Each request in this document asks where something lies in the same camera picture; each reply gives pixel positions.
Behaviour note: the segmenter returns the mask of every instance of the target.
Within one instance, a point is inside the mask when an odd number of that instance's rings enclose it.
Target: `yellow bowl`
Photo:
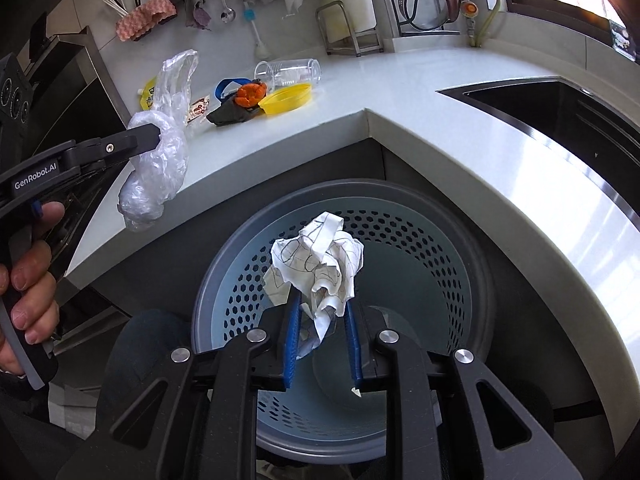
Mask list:
[[[258,104],[267,115],[281,114],[300,108],[311,100],[311,83],[286,86],[270,93]]]

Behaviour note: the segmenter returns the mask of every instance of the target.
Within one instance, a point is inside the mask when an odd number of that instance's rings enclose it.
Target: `plastic bag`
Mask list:
[[[174,199],[184,183],[189,160],[184,131],[191,103],[191,75],[197,65],[195,50],[166,60],[156,78],[151,110],[135,114],[127,126],[151,123],[160,128],[160,143],[151,152],[131,158],[135,170],[120,190],[118,211],[132,231],[151,227],[162,216],[164,202]]]

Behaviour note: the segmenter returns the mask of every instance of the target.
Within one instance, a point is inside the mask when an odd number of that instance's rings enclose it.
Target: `human hand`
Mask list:
[[[18,330],[25,331],[24,338],[28,344],[42,343],[53,334],[58,324],[59,307],[53,299],[56,280],[48,272],[51,249],[39,238],[60,222],[64,215],[65,208],[60,202],[44,204],[42,218],[33,226],[33,239],[36,241],[14,265],[11,277],[7,268],[0,265],[0,296],[6,292],[9,279],[15,290],[24,293],[20,301],[15,304],[11,318]],[[0,331],[0,368],[15,375],[24,374],[2,331]]]

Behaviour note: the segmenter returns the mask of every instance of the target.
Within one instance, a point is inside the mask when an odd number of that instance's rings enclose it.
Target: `trash bin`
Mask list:
[[[276,238],[292,238],[324,211],[364,244],[356,299],[380,309],[390,328],[422,348],[467,348],[486,357],[494,326],[490,271],[478,243],[441,204],[381,180],[307,187],[256,213],[220,249],[196,301],[196,352],[247,332],[273,306],[262,277]],[[258,394],[257,443],[300,462],[356,463],[385,454],[385,393],[353,391],[341,320],[299,360],[285,393]],[[425,404],[433,406],[430,392]]]

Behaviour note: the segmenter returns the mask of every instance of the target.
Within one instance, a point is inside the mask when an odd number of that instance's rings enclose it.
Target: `metal rivet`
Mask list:
[[[474,360],[474,355],[469,351],[461,348],[460,350],[456,350],[454,354],[456,361],[459,361],[462,364],[468,365],[471,361]]]
[[[191,352],[189,352],[188,348],[176,348],[171,352],[171,360],[174,363],[183,363],[187,361],[189,357],[191,357]]]
[[[397,343],[400,336],[393,330],[383,330],[378,336],[383,343]]]
[[[246,333],[246,338],[252,343],[261,343],[267,339],[267,333],[261,328],[254,328]]]

